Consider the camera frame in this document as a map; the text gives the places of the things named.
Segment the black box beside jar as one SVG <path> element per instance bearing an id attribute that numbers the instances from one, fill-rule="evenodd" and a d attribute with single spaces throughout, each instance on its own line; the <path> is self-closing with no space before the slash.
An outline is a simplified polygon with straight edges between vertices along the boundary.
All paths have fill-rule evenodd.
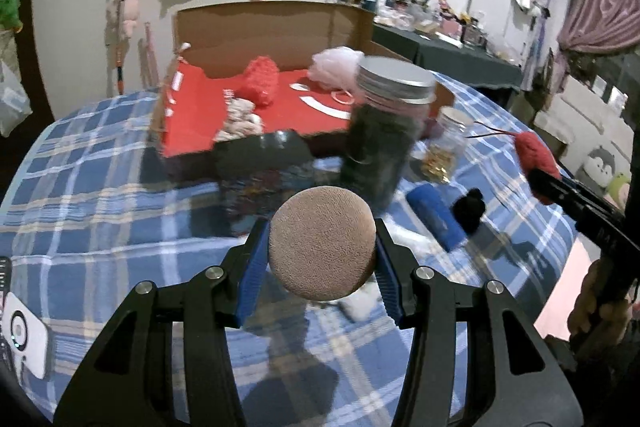
<path id="1" fill-rule="evenodd" d="M 230 231 L 241 236 L 294 194 L 314 186 L 314 158 L 293 130 L 220 142 L 213 148 L 220 203 Z"/>

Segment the beige round powder puff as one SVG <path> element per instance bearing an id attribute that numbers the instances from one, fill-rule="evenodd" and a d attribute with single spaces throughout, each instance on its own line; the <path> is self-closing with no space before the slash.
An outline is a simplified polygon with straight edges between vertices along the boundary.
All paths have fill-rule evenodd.
<path id="1" fill-rule="evenodd" d="M 336 186 L 308 188 L 270 221 L 270 269 L 298 297 L 341 299 L 372 274 L 375 236 L 371 209 L 357 194 Z"/>

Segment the white lace scrunchie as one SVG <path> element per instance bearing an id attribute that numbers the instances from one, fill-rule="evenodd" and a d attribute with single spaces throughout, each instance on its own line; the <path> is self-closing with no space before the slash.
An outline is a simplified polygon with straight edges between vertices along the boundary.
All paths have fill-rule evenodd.
<path id="1" fill-rule="evenodd" d="M 245 98 L 229 98 L 227 116 L 214 141 L 227 142 L 261 135 L 264 132 L 262 118 L 255 113 L 255 104 Z"/>

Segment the pink plush on wall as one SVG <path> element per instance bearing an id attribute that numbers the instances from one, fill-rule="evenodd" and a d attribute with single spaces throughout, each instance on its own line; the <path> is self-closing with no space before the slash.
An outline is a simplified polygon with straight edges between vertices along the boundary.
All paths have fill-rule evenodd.
<path id="1" fill-rule="evenodd" d="M 120 34 L 130 39 L 137 27 L 140 16 L 139 0 L 113 0 L 108 7 L 108 17 L 113 27 L 119 28 Z"/>

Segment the red mesh sponge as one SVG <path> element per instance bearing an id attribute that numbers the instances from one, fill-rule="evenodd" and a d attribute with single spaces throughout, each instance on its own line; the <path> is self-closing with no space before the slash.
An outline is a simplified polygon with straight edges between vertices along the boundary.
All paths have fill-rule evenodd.
<path id="1" fill-rule="evenodd" d="M 252 102 L 257 108 L 274 102 L 279 89 L 280 69 L 269 56 L 258 56 L 243 72 L 243 80 L 234 90 L 235 98 Z"/>

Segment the purple curtain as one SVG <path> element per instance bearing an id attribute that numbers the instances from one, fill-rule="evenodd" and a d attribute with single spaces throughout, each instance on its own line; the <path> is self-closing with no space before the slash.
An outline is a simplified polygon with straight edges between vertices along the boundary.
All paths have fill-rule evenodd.
<path id="1" fill-rule="evenodd" d="M 562 53 L 619 54 L 639 44 L 639 0 L 576 0 L 558 35 Z"/>

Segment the penguin plush toy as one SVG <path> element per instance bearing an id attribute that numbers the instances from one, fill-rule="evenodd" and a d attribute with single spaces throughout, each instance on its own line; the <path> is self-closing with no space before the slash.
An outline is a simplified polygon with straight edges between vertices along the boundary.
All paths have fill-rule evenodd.
<path id="1" fill-rule="evenodd" d="M 625 211 L 630 178 L 625 173 L 616 172 L 614 155 L 602 146 L 588 154 L 576 173 L 576 179 L 620 211 Z"/>

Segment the white plastic bag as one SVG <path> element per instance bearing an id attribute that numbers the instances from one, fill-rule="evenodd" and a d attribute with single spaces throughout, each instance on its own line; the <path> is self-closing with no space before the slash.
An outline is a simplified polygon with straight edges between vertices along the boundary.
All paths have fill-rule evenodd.
<path id="1" fill-rule="evenodd" d="M 17 75 L 1 62 L 0 132 L 7 138 L 31 113 L 29 97 Z"/>

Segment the dark red knitted scrunchie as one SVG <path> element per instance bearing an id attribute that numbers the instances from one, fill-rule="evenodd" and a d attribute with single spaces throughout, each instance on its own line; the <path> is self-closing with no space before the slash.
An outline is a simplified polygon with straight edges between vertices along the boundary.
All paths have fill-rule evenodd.
<path id="1" fill-rule="evenodd" d="M 555 204 L 555 200 L 548 196 L 552 184 L 547 179 L 554 178 L 556 181 L 561 181 L 562 176 L 551 150 L 533 131 L 524 131 L 514 135 L 514 146 L 530 193 L 542 205 Z"/>

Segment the green dinosaur plush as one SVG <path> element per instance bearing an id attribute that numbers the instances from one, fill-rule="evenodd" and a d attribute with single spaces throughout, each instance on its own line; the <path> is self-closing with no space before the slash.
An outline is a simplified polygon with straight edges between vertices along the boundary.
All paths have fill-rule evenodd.
<path id="1" fill-rule="evenodd" d="M 0 0 L 0 25 L 3 30 L 13 30 L 14 32 L 22 30 L 20 5 L 20 0 Z"/>

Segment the blue cloth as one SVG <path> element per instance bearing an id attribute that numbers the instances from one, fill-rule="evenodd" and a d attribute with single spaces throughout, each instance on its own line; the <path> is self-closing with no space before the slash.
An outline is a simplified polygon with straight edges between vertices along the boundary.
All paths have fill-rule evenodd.
<path id="1" fill-rule="evenodd" d="M 465 231 L 432 184 L 417 186 L 406 194 L 406 201 L 444 251 L 449 253 L 466 241 Z"/>

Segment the large glass jar metal lid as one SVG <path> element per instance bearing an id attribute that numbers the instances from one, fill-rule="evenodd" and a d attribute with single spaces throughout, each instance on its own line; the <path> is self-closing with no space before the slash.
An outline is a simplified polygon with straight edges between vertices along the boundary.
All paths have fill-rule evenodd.
<path id="1" fill-rule="evenodd" d="M 393 202 L 435 89 L 435 76 L 412 63 L 384 56 L 359 63 L 340 184 L 364 199 L 375 216 Z"/>

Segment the white bath loofah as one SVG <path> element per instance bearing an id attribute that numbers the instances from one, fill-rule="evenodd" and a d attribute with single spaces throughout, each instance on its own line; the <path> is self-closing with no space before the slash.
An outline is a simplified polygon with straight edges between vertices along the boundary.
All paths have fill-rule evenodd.
<path id="1" fill-rule="evenodd" d="M 364 53 L 348 46 L 326 49 L 314 54 L 308 78 L 324 90 L 352 91 L 356 88 L 359 64 Z"/>

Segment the black knitted scrunchie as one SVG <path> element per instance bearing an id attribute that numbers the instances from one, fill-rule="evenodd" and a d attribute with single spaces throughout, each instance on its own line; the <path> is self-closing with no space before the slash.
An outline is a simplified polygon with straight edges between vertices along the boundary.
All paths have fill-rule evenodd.
<path id="1" fill-rule="evenodd" d="M 483 193 L 477 187 L 470 188 L 468 193 L 454 202 L 450 210 L 465 234 L 472 236 L 480 227 L 480 219 L 486 210 Z"/>

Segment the dark green covered side table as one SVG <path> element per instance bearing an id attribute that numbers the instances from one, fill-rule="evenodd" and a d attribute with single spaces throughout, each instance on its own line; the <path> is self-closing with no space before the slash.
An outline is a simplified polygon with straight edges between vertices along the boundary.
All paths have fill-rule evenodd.
<path id="1" fill-rule="evenodd" d="M 414 32 L 373 25 L 373 41 L 413 64 L 458 80 L 467 86 L 488 89 L 521 89 L 522 71 L 482 50 L 457 48 Z"/>

